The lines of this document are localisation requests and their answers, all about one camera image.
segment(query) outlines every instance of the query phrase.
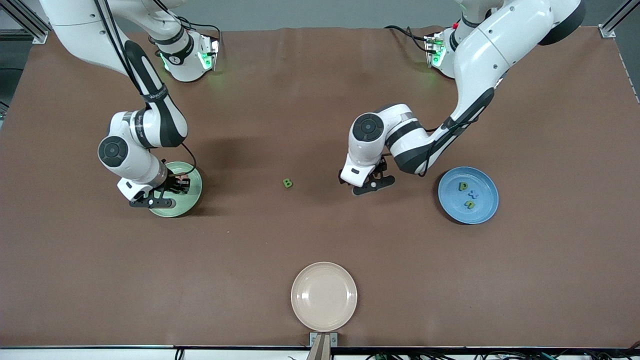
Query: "blue plate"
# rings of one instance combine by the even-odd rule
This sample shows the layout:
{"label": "blue plate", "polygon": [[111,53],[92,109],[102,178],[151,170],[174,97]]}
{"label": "blue plate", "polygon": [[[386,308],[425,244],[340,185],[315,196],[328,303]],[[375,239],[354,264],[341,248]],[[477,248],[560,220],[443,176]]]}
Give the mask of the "blue plate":
{"label": "blue plate", "polygon": [[484,172],[472,167],[449,170],[438,185],[440,204],[464,224],[480,224],[498,210],[498,189]]}

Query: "metal post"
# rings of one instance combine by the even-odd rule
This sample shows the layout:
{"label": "metal post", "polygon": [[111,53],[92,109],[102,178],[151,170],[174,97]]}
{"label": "metal post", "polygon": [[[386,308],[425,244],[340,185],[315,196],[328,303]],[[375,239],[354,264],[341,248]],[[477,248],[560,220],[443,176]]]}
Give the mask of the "metal post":
{"label": "metal post", "polygon": [[640,0],[625,0],[625,2],[622,3],[622,5],[620,5],[620,7],[614,11],[603,24],[598,25],[600,35],[602,35],[603,38],[616,37],[616,33],[613,30],[622,20],[625,19],[625,17],[627,17],[627,15],[634,11],[639,4]]}
{"label": "metal post", "polygon": [[0,8],[33,35],[34,44],[44,44],[47,41],[47,34],[51,28],[22,0],[0,0]]}

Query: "gray floor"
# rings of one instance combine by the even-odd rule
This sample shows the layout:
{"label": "gray floor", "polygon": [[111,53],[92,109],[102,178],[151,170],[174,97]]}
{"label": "gray floor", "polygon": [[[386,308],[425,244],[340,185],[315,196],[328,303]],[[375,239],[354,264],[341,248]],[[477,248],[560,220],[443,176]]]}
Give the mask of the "gray floor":
{"label": "gray floor", "polygon": [[[603,22],[622,2],[585,1],[585,26],[596,26]],[[390,24],[419,28],[428,25],[449,26],[460,16],[458,5],[451,0],[190,0],[175,12],[191,22],[215,24],[223,31],[382,28]],[[141,31],[126,20],[118,22],[124,31]],[[639,31],[640,10],[636,10],[616,29],[618,37],[615,41],[631,80],[640,86]],[[27,42],[0,42],[0,69],[23,68],[30,48],[31,44]],[[19,79],[19,71],[0,70],[0,101],[10,104]]]}

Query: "beige plate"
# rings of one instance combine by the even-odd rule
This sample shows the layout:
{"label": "beige plate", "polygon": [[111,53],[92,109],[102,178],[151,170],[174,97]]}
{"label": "beige plate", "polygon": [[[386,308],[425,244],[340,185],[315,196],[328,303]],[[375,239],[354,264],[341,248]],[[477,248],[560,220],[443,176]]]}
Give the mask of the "beige plate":
{"label": "beige plate", "polygon": [[358,292],[347,270],[334,263],[315,263],[298,274],[291,287],[291,306],[308,328],[327,332],[349,321]]}

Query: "green plate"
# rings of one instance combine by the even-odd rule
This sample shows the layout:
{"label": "green plate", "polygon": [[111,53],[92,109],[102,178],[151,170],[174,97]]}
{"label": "green plate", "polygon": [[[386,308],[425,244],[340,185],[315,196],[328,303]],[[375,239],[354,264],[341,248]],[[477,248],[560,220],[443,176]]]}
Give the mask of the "green plate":
{"label": "green plate", "polygon": [[[177,174],[179,172],[187,172],[191,170],[193,166],[187,163],[183,163],[182,161],[174,161],[172,163],[166,164],[166,167],[174,174]],[[163,218],[179,217],[180,215],[183,215],[187,211],[191,210],[191,208],[195,206],[196,202],[198,202],[200,194],[202,193],[202,177],[200,176],[198,169],[194,169],[187,175],[187,177],[191,180],[188,193],[176,194],[172,192],[165,192],[163,195],[163,197],[167,199],[175,200],[175,207],[170,209],[156,208],[149,210],[157,216]],[[154,192],[154,195],[160,196],[160,192],[156,191]]]}

